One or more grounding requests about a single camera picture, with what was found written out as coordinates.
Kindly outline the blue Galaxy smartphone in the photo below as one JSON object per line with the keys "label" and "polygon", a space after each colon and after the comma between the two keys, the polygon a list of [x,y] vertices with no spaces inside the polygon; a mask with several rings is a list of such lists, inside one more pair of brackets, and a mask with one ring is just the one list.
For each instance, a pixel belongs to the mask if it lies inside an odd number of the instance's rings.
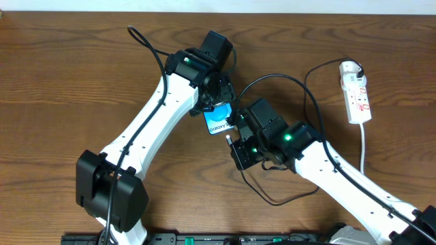
{"label": "blue Galaxy smartphone", "polygon": [[215,108],[212,112],[205,112],[204,119],[208,132],[211,135],[217,135],[233,129],[234,127],[227,122],[227,118],[230,117],[231,113],[232,108],[229,103]]}

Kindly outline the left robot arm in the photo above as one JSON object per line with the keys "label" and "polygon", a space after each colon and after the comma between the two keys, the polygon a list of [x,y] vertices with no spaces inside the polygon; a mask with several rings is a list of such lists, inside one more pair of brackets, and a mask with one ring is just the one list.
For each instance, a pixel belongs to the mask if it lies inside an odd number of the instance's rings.
{"label": "left robot arm", "polygon": [[97,244],[143,244],[141,218],[149,202],[143,185],[157,151],[179,120],[226,107],[236,95],[223,66],[233,48],[189,48],[161,63],[157,88],[139,114],[96,154],[76,163],[76,203],[103,226]]}

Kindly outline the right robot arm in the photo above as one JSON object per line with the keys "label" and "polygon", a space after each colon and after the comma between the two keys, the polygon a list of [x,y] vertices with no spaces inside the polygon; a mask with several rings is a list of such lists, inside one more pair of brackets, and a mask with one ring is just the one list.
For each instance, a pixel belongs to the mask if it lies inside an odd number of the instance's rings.
{"label": "right robot arm", "polygon": [[281,117],[267,125],[239,121],[240,139],[226,140],[236,167],[264,160],[284,165],[328,193],[354,216],[376,244],[434,244],[435,207],[420,211],[394,197],[349,164],[305,122],[289,126]]}

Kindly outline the white charger plug adapter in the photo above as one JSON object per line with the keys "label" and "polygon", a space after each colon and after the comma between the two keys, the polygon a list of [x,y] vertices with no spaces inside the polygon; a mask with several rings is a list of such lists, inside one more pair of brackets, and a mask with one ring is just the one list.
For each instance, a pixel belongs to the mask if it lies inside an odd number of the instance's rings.
{"label": "white charger plug adapter", "polygon": [[339,66],[341,79],[344,83],[362,83],[364,81],[363,69],[354,61],[343,61]]}

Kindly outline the white power strip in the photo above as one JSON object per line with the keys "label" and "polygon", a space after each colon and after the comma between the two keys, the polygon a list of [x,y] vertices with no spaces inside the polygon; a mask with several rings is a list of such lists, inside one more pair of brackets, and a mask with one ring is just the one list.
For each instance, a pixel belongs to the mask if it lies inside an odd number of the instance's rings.
{"label": "white power strip", "polygon": [[372,119],[366,84],[366,76],[358,78],[356,74],[349,73],[341,78],[345,109],[350,124],[363,124]]}

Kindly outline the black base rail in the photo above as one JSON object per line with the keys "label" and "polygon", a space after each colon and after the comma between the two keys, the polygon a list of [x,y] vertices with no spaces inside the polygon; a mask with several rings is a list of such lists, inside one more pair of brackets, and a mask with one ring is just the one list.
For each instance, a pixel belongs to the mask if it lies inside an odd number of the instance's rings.
{"label": "black base rail", "polygon": [[147,238],[148,245],[237,245],[237,244],[322,244],[313,234],[292,235],[176,235],[156,233]]}

